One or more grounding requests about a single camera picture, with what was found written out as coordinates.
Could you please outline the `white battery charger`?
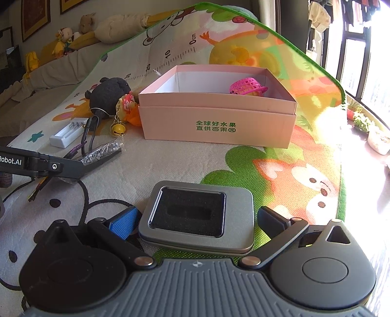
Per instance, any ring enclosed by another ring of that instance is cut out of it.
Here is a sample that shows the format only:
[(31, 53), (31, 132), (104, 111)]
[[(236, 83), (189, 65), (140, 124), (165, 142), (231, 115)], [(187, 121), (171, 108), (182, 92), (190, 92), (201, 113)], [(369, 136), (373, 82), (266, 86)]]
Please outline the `white battery charger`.
[(49, 137), (53, 147), (65, 149), (83, 134), (87, 118), (75, 118), (55, 135)]

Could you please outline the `silver metal tin case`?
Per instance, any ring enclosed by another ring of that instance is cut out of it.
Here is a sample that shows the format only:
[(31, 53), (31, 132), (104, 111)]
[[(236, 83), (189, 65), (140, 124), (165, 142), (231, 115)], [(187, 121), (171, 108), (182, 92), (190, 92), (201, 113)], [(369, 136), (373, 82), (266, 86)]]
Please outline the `silver metal tin case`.
[(138, 230), (150, 244), (243, 256), (254, 245), (253, 195), (240, 187), (161, 181), (153, 187)]

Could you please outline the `doll keychain with bell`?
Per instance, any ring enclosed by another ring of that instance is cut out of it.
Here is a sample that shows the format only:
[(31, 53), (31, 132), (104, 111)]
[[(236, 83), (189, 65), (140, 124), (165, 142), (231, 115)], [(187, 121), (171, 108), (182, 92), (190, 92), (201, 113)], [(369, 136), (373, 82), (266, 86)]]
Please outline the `doll keychain with bell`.
[(110, 133), (113, 137), (122, 137), (126, 134), (126, 116), (130, 115), (131, 106), (135, 105), (135, 99), (131, 92), (119, 98), (116, 104), (116, 114), (110, 126)]

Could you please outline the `orange plastic toy shell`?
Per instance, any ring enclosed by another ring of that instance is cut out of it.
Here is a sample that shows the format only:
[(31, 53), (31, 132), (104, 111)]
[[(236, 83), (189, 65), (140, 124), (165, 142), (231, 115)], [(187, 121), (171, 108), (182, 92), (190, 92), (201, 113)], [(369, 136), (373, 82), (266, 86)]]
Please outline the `orange plastic toy shell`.
[(141, 127), (141, 118), (139, 114), (139, 105), (136, 104), (130, 111), (126, 113), (125, 120), (130, 123), (132, 126)]

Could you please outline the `pink plastic basket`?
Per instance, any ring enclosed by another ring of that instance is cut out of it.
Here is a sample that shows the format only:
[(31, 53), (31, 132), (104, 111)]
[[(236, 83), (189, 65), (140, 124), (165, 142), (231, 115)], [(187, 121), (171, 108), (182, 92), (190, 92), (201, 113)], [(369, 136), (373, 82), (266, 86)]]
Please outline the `pink plastic basket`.
[(263, 96), (267, 90), (268, 87), (262, 86), (252, 77), (238, 80), (229, 87), (230, 94), (242, 96)]

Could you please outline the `colourful cartoon play mat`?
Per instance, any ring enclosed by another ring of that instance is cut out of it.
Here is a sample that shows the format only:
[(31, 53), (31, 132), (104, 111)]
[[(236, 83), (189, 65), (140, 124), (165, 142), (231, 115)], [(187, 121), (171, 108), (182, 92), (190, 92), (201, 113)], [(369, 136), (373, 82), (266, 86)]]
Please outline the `colourful cartoon play mat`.
[(80, 182), (50, 181), (34, 201), (28, 200), (33, 183), (15, 177), (1, 217), (2, 316), (23, 312), (19, 272), (53, 221), (63, 218), (78, 225), (109, 218), (125, 203), (144, 208), (162, 180), (243, 187), (251, 191), (255, 209), (266, 205), (317, 225), (344, 218), (337, 136), (345, 118), (341, 85), (263, 25), (209, 3), (182, 10), (173, 26), (154, 26), (109, 51), (61, 105), (24, 130), (11, 146), (61, 157), (64, 151), (52, 147), (49, 137), (86, 111), (85, 91), (101, 78), (121, 77), (139, 89), (177, 65), (209, 64), (265, 68), (279, 80), (297, 102), (289, 146), (269, 146), (282, 129), (270, 114), (239, 123), (247, 99), (233, 99), (231, 115), (225, 118), (208, 114), (201, 105), (176, 105), (175, 92), (156, 92), (159, 102), (169, 102), (162, 110), (152, 108), (151, 125), (157, 131), (171, 129), (173, 140), (148, 140), (141, 128), (130, 126), (118, 158)]

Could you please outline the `grey covered sofa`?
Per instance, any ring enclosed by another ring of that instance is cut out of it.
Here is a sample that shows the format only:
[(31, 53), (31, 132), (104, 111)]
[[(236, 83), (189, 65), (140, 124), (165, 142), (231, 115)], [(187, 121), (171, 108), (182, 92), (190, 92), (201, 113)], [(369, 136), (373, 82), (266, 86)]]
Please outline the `grey covered sofa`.
[(97, 43), (53, 60), (1, 89), (1, 137), (14, 137), (59, 106), (111, 45)]

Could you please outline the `black plush toy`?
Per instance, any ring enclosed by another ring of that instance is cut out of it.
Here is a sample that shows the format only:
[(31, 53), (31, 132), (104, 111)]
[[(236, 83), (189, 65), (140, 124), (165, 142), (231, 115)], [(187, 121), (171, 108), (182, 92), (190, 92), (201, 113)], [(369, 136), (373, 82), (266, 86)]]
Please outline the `black plush toy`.
[(103, 77), (92, 90), (85, 92), (91, 112), (100, 119), (111, 118), (116, 114), (118, 100), (131, 91), (128, 83), (119, 77)]

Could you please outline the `white flower pot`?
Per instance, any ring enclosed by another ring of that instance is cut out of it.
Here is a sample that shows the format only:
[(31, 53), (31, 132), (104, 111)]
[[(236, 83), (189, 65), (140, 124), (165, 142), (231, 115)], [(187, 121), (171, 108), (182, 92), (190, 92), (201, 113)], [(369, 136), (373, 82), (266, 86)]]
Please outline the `white flower pot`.
[(375, 152), (386, 155), (390, 149), (389, 131), (378, 128), (371, 129), (368, 133), (368, 144)]

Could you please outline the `yellow doll on sofa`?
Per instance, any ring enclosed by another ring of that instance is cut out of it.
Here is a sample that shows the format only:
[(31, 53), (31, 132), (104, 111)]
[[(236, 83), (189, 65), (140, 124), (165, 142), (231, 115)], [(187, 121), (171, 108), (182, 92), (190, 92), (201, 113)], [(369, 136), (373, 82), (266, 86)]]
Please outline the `yellow doll on sofa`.
[(52, 54), (55, 56), (56, 59), (59, 59), (64, 55), (68, 55), (68, 53), (72, 52), (70, 45), (73, 42), (74, 33), (69, 27), (61, 28), (56, 33), (56, 37), (58, 39), (58, 42), (55, 45)]

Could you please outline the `pink cardboard box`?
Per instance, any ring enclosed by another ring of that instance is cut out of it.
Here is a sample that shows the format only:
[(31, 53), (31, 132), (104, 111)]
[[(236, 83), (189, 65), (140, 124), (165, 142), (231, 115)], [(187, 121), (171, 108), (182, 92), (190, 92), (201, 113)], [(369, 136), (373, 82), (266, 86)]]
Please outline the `pink cardboard box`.
[[(252, 77), (268, 87), (263, 96), (229, 93)], [(139, 93), (146, 139), (287, 148), (297, 102), (265, 68), (178, 65)]]

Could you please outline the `red flower pot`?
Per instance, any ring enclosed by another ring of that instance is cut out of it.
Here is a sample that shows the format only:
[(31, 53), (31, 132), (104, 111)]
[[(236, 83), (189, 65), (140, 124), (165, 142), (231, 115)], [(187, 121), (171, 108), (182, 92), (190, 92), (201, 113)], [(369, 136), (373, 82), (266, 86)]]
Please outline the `red flower pot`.
[(356, 114), (358, 114), (361, 111), (360, 106), (351, 106), (348, 105), (347, 107), (347, 119), (350, 121), (354, 121), (354, 117)]

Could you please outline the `beige plush toy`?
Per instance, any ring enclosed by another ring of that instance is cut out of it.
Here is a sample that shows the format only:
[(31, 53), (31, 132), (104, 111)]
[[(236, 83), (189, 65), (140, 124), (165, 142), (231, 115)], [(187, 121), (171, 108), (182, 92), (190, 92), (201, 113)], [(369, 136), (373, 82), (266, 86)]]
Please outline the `beige plush toy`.
[(151, 15), (112, 15), (96, 24), (96, 13), (83, 15), (79, 22), (79, 33), (94, 32), (95, 37), (105, 44), (113, 44), (132, 38), (147, 28)]

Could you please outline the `framed wall picture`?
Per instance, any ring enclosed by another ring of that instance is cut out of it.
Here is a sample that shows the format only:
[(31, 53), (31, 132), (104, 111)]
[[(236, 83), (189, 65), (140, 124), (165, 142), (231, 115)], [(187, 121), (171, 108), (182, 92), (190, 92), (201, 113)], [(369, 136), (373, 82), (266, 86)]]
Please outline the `framed wall picture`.
[(22, 41), (26, 42), (51, 22), (49, 0), (22, 0), (20, 15)]

